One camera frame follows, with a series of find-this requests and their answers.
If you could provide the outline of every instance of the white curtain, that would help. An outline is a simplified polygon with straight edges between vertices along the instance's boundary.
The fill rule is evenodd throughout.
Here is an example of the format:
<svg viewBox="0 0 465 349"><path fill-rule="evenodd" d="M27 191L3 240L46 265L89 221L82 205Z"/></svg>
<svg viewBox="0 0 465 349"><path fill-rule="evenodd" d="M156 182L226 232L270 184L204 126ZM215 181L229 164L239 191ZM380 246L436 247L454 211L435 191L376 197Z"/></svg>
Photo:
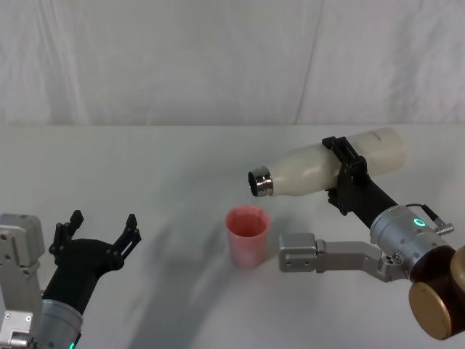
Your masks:
<svg viewBox="0 0 465 349"><path fill-rule="evenodd" d="M465 1L0 1L0 124L465 121Z"/></svg>

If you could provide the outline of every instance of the white bottle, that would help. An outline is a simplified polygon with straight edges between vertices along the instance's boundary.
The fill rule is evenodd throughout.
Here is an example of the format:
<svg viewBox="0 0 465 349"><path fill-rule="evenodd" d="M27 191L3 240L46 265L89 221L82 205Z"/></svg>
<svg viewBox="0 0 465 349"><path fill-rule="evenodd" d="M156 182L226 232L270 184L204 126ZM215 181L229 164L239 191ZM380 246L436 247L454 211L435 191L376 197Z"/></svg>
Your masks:
<svg viewBox="0 0 465 349"><path fill-rule="evenodd" d="M349 136L347 140L366 159L371 176L395 171L405 163L402 138L391 127ZM340 167L333 152L318 143L249 172L248 182L255 196L301 196L336 187Z"/></svg>

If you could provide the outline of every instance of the screw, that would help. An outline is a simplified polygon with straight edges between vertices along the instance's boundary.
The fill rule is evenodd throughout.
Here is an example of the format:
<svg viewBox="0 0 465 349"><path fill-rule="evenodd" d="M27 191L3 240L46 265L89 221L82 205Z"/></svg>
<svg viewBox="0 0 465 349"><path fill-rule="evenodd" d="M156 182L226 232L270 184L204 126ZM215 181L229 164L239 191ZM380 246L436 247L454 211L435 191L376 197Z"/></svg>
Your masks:
<svg viewBox="0 0 465 349"><path fill-rule="evenodd" d="M394 261L395 261L397 264L400 264L400 263L402 263L402 258L400 257L400 255L395 254L395 255L394 255Z"/></svg>

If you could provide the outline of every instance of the pink cup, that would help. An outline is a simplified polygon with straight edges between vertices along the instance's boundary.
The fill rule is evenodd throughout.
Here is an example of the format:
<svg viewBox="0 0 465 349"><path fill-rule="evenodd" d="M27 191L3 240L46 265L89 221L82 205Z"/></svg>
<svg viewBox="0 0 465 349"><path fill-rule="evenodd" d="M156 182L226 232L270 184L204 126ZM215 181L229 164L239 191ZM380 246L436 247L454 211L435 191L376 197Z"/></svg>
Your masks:
<svg viewBox="0 0 465 349"><path fill-rule="evenodd" d="M270 218L257 206L240 206L226 216L227 240L232 262L252 269L264 262Z"/></svg>

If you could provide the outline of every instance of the white tabletop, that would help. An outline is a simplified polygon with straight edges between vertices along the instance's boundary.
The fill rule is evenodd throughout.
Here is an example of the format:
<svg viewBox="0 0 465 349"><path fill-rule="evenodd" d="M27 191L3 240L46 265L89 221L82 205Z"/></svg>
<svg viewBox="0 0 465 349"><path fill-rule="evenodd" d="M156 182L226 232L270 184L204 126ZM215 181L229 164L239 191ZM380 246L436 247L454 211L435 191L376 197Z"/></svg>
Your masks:
<svg viewBox="0 0 465 349"><path fill-rule="evenodd" d="M2 128L0 212L39 216L47 246L55 223L75 209L85 219L76 238L108 242L136 214L142 243L98 283L78 348L462 348L465 335L439 343L419 328L409 281L278 270L279 233L369 241L368 229L341 216L324 192L253 198L247 171L323 137L373 128ZM465 125L396 129L408 162L375 182L399 203L428 204L456 226L445 240L465 245ZM249 272L231 266L223 228L227 210L241 204L263 206L272 218L270 258ZM53 272L47 253L42 286Z"/></svg>

